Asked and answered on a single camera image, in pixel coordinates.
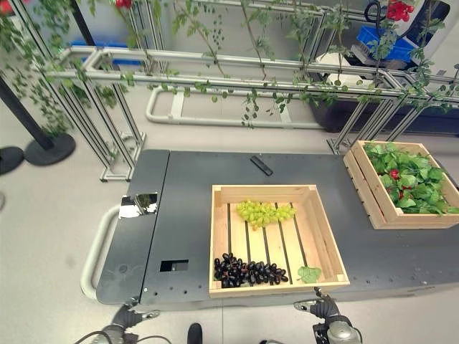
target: wooden crate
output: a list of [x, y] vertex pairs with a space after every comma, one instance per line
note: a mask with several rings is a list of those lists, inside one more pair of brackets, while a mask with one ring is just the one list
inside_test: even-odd
[[[344, 163], [375, 229], [444, 229], [459, 223], [459, 214], [405, 214], [397, 208], [364, 150], [366, 143], [386, 144], [381, 141], [357, 141], [344, 156]], [[403, 151], [427, 156], [434, 167], [439, 167], [424, 145], [394, 144]], [[451, 206], [459, 206], [458, 190], [445, 174], [444, 177], [442, 192], [446, 201]]]
[[[290, 204], [296, 209], [295, 217], [253, 230], [236, 211], [237, 204], [246, 200], [277, 206]], [[221, 259], [225, 252], [232, 252], [243, 262], [276, 263], [279, 268], [287, 270], [289, 282], [223, 289], [220, 281], [214, 281], [214, 259]], [[317, 283], [306, 284], [298, 280], [298, 268], [305, 265], [321, 268], [322, 274]], [[212, 187], [210, 297], [309, 292], [314, 287], [332, 290], [348, 284], [349, 279], [315, 185]]]

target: bunch of green grapes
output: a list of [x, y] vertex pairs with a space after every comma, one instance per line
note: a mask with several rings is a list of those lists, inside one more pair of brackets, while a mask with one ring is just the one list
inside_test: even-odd
[[237, 213], [247, 221], [253, 229], [265, 227], [277, 221], [291, 219], [295, 209], [291, 206], [275, 208], [272, 204], [246, 201], [237, 205]]

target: remote control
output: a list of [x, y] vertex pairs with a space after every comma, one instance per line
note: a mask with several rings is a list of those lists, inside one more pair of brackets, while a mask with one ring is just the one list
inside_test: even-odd
[[266, 176], [271, 176], [273, 174], [273, 170], [270, 169], [265, 163], [263, 163], [257, 156], [252, 156], [250, 158], [252, 161]]

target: bunch of dark grapes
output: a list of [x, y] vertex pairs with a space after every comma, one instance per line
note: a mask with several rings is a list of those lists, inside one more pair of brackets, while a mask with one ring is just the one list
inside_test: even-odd
[[221, 261], [218, 258], [214, 260], [214, 278], [222, 281], [223, 288], [238, 288], [246, 283], [253, 287], [255, 284], [279, 285], [281, 282], [288, 282], [286, 271], [278, 268], [276, 263], [244, 263], [233, 253], [224, 253], [222, 258]]

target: gray table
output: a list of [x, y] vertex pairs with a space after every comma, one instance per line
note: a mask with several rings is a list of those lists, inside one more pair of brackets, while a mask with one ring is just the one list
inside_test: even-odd
[[[265, 176], [249, 153], [145, 150], [127, 194], [158, 192], [157, 215], [118, 220], [97, 287], [102, 303], [140, 295], [165, 308], [288, 303], [310, 295], [211, 300], [212, 184], [316, 184], [351, 285], [339, 300], [413, 295], [459, 282], [459, 226], [439, 230], [374, 230], [342, 156], [263, 154]], [[188, 260], [187, 271], [160, 272], [162, 261]]]

